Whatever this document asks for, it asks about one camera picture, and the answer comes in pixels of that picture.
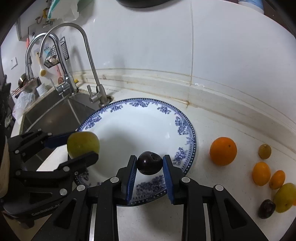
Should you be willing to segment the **large orange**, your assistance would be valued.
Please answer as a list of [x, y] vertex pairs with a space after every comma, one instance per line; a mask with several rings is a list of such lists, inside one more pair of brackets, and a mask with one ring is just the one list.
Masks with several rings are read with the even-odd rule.
[[228, 137], [219, 137], [213, 141], [210, 147], [210, 159], [218, 166], [231, 164], [237, 155], [235, 142]]

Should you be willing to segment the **dark plum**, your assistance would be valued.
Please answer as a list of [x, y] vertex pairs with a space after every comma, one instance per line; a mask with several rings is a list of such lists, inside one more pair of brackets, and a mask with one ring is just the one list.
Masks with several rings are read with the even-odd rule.
[[271, 217], [275, 211], [275, 208], [276, 204], [273, 201], [269, 199], [264, 200], [259, 207], [258, 217], [261, 219], [267, 219]]
[[154, 175], [163, 167], [162, 158], [153, 152], [143, 152], [136, 161], [138, 171], [144, 175]]

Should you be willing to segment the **small brownish green fruit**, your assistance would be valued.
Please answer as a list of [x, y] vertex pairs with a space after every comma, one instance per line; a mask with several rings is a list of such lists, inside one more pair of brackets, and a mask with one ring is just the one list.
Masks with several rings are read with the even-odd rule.
[[268, 144], [262, 144], [258, 149], [258, 155], [261, 159], [266, 160], [271, 156], [272, 150]]

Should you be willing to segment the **small orange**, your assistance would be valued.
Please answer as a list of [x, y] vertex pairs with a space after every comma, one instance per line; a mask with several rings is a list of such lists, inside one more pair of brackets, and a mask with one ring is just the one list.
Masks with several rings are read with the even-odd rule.
[[252, 179], [257, 186], [266, 185], [271, 178], [271, 170], [265, 162], [258, 162], [252, 170]]
[[279, 189], [285, 182], [285, 172], [283, 170], [276, 171], [269, 181], [271, 190]]

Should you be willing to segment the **green apple front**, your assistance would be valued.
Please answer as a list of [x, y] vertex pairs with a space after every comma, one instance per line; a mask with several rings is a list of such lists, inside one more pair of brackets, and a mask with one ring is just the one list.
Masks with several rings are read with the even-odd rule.
[[92, 151], [99, 154], [99, 138], [92, 132], [72, 133], [67, 140], [67, 151], [71, 159], [75, 159]]

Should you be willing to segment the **black frying pan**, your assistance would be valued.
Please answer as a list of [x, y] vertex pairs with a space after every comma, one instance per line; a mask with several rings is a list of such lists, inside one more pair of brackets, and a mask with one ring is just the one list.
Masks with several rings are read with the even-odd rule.
[[136, 9], [159, 6], [160, 4], [164, 4], [168, 1], [169, 0], [117, 0], [117, 2], [119, 2], [123, 6]]

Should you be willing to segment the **steel sink basin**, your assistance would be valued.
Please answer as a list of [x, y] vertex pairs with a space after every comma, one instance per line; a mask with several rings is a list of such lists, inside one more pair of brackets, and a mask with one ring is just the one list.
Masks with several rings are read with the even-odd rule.
[[76, 130], [91, 114], [99, 109], [89, 101], [87, 94], [59, 95], [51, 92], [37, 101], [24, 114], [20, 133], [42, 130], [57, 135]]

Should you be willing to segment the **blue lotion pump bottle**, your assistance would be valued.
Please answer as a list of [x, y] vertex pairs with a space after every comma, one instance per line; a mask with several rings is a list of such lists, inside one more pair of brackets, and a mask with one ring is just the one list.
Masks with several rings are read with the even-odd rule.
[[238, 4], [253, 9], [261, 14], [264, 14], [262, 0], [238, 0]]

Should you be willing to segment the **large kitchen faucet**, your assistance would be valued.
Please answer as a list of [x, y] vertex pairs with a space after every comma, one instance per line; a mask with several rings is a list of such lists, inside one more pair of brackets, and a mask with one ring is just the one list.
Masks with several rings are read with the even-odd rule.
[[[25, 53], [25, 75], [27, 78], [27, 81], [31, 81], [34, 79], [33, 71], [32, 71], [32, 61], [31, 61], [31, 51], [34, 46], [34, 44], [38, 40], [43, 40], [46, 33], [40, 33], [36, 35], [29, 43], [26, 53]], [[71, 94], [75, 94], [78, 92], [78, 87], [76, 86], [76, 83], [74, 81], [74, 78], [72, 74], [70, 73], [66, 60], [62, 54], [62, 48], [60, 45], [60, 40], [55, 34], [50, 34], [49, 38], [52, 40], [59, 57], [60, 63], [53, 66], [56, 67], [57, 73], [58, 73], [58, 82], [59, 84], [57, 86], [52, 83], [53, 87], [57, 90], [59, 94], [62, 94], [63, 92], [69, 91]]]

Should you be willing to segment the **blue white porcelain plate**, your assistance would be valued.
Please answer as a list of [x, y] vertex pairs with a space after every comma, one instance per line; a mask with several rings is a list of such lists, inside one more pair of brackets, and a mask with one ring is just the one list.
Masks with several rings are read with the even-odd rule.
[[189, 119], [166, 102], [130, 98], [93, 113], [77, 129], [92, 132], [100, 141], [99, 160], [76, 176], [86, 187], [100, 185], [125, 167], [131, 155], [150, 151], [170, 155], [174, 166], [188, 173], [196, 156], [197, 138]]

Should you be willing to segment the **green apple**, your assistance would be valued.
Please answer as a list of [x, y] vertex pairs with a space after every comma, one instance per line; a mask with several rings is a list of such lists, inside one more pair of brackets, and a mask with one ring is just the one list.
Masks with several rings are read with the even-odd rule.
[[295, 185], [293, 183], [286, 183], [277, 191], [273, 197], [275, 203], [275, 211], [284, 213], [288, 211], [295, 201]]
[[71, 159], [75, 159], [92, 151], [99, 154], [99, 138], [92, 132], [72, 133], [67, 140], [67, 151]]

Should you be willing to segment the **dark plum front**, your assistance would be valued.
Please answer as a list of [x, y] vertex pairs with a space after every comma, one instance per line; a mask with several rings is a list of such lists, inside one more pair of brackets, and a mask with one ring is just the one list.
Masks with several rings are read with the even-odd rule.
[[153, 152], [143, 152], [136, 161], [138, 171], [144, 175], [154, 175], [163, 167], [162, 158]]

